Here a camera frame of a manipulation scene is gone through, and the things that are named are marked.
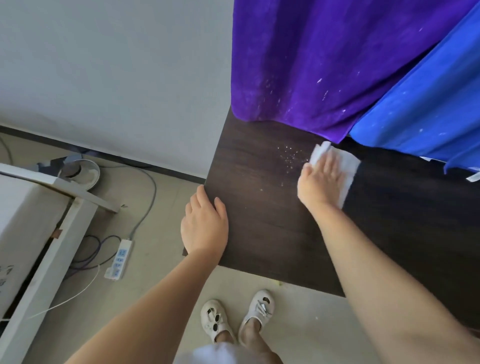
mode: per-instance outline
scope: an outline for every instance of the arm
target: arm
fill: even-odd
[[[478,363],[475,339],[410,274],[338,208],[342,175],[333,153],[299,179],[300,200],[318,223],[355,314],[386,363]]]
[[[188,256],[137,303],[112,319],[67,364],[173,362],[193,306],[227,244],[225,205],[216,198],[215,207],[199,186],[185,207],[180,228]]]

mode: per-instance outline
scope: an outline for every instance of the purple towel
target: purple towel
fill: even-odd
[[[232,110],[340,142],[477,0],[235,0]]]

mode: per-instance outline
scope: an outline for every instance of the white cloth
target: white cloth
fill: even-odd
[[[180,355],[174,364],[262,364],[260,359],[243,346],[227,342],[212,344]]]
[[[345,173],[345,179],[343,182],[342,190],[340,191],[340,197],[337,204],[339,208],[342,208],[345,199],[347,198],[348,190],[352,185],[353,177],[355,176],[355,173],[357,173],[357,169],[360,165],[360,160],[353,154],[345,150],[335,148],[332,146],[332,143],[325,141],[322,143],[321,146],[318,144],[315,146],[312,152],[312,156],[310,157],[310,163],[314,165],[320,159],[323,153],[327,152],[329,149],[334,149],[342,158],[340,162],[340,170]]]

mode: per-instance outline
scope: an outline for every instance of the baseboard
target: baseboard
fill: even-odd
[[[0,125],[0,133],[16,136],[16,137],[27,139],[27,140],[32,140],[34,142],[43,143],[49,146],[55,146],[57,148],[67,149],[75,153],[87,154],[93,157],[102,158],[112,162],[122,163],[132,167],[141,168],[144,170],[150,170],[155,173],[165,174],[167,176],[176,177],[185,181],[190,181],[190,182],[199,183],[199,184],[205,183],[205,178],[202,178],[202,177],[192,176],[191,174],[182,173],[176,170],[170,170],[168,168],[163,168],[163,167],[155,166],[152,164],[139,162],[134,159],[115,156],[113,154],[100,152],[93,149],[87,149],[82,146],[76,146],[74,144],[70,144],[70,143],[62,142],[60,140],[51,139],[46,136],[40,136],[37,134],[25,132],[22,130],[10,128],[8,126]]]

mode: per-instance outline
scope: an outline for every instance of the white furniture frame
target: white furniture frame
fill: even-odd
[[[0,174],[39,183],[73,199],[61,222],[59,237],[51,242],[0,337],[0,364],[21,364],[46,313],[29,317],[50,307],[96,209],[101,207],[116,213],[120,207],[75,183],[43,173],[0,163]]]

